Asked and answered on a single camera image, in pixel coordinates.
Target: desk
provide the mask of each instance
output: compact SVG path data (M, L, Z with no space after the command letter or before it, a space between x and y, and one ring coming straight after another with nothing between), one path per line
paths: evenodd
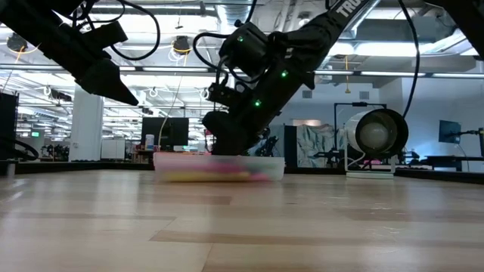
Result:
M484 162L484 157L481 156L427 156L427 160L423 163L435 167L455 168L457 172L462 172L462 162Z

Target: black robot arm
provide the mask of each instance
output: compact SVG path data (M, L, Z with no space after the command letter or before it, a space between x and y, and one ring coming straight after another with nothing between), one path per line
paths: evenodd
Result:
M94 1L86 2L89 6ZM68 17L81 3L82 0L0 0L0 21L72 73L87 92L137 105L136 98L121 82L119 67L103 50L128 39L120 24L114 22L81 33L55 13Z
M224 41L219 55L233 71L239 67L259 78L254 89L232 90L214 83L209 100L224 104L228 113L210 112L203 124L217 138L216 155L238 155L259 140L260 132L276 117L294 93L315 88L314 73L341 33L370 0L346 0L318 15L296 31L264 35L252 23L239 25Z

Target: clear plastic container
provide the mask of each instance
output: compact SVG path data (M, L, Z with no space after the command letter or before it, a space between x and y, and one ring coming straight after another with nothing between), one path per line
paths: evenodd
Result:
M284 158L154 154L161 181L279 181L284 176L284 164Z

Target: floor plank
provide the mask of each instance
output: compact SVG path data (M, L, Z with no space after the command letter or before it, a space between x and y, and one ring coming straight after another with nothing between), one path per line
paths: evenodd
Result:
M0 180L9 271L483 271L484 187L287 175L164 184L153 172Z

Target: computer monitor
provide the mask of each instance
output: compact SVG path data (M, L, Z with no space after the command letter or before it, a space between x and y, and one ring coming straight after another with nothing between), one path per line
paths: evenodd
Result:
M154 145L158 145L161 125L164 117L145 117L141 127L141 144L144 145L146 135L154 135ZM161 133L161 146L186 146L188 145L188 118L168 118Z
M458 122L450 122L440 120L439 126L439 142L449 144L460 144L461 136L455 135L461 132L461 124Z

